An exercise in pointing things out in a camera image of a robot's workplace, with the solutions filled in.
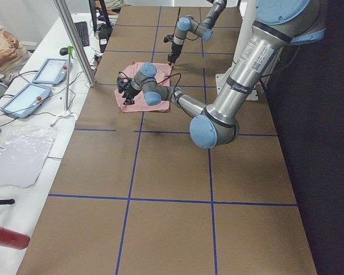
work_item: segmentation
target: red bottle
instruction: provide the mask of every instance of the red bottle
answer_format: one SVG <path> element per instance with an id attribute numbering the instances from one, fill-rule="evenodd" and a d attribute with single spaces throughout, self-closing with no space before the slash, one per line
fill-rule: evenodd
<path id="1" fill-rule="evenodd" d="M 28 246 L 30 237 L 0 226 L 0 245 L 7 248 L 24 249 Z"/>

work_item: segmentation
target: clear plastic bag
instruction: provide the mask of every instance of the clear plastic bag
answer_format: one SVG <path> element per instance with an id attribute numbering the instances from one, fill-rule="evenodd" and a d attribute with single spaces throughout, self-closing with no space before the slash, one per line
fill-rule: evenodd
<path id="1" fill-rule="evenodd" d="M 13 127 L 0 152 L 0 186 L 33 186 L 56 135 L 55 129 Z"/>

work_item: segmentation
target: tablet screen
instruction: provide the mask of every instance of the tablet screen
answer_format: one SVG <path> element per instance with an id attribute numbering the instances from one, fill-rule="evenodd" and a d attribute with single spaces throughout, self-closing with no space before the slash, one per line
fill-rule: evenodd
<path id="1" fill-rule="evenodd" d="M 64 65 L 64 60 L 48 60 L 43 69 L 40 71 L 40 74 L 37 76 L 36 81 L 55 81 Z"/>
<path id="2" fill-rule="evenodd" d="M 18 96 L 12 99 L 7 106 L 5 106 L 5 112 L 16 113 L 18 115 L 23 114 L 26 112 L 30 107 L 35 106 L 39 102 L 36 101 L 37 96 L 41 93 L 45 92 L 47 89 L 29 85 L 26 89 L 24 89 Z"/>

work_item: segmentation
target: white wall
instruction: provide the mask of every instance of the white wall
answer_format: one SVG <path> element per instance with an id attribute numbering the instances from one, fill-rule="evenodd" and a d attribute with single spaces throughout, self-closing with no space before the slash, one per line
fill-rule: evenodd
<path id="1" fill-rule="evenodd" d="M 134 6 L 211 6 L 206 0 L 127 0 L 127 2 Z M 237 0 L 228 0 L 227 6 L 235 6 L 236 2 Z M 89 12 L 87 0 L 67 0 L 66 3 L 71 13 Z M 58 11 L 53 0 L 0 0 L 0 24 L 20 41 L 41 42 L 57 18 Z"/>

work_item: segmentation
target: pink cloth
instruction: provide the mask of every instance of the pink cloth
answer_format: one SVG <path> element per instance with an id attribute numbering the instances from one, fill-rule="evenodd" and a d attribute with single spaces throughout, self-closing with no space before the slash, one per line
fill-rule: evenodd
<path id="1" fill-rule="evenodd" d="M 143 64 L 144 63 L 140 63 L 140 62 L 132 62 L 125 70 L 123 70 L 123 73 L 125 73 L 127 77 L 134 77 L 134 75 L 138 72 L 138 70 Z M 153 65 L 157 68 L 157 74 L 155 75 L 155 79 L 157 83 L 161 82 L 167 76 L 171 75 L 172 67 L 169 66 L 168 64 L 153 63 Z M 167 79 L 161 85 L 169 86 L 170 79 Z M 137 96 L 135 96 L 134 105 L 124 105 L 123 103 L 125 102 L 125 99 L 122 98 L 123 93 L 119 93 L 117 89 L 114 91 L 114 93 L 115 93 L 117 105 L 120 107 L 121 111 L 125 113 L 151 112 L 151 111 L 168 112 L 170 110 L 169 101 L 162 101 L 161 103 L 155 106 L 148 106 L 147 103 L 145 102 L 143 91 L 141 91 Z"/>

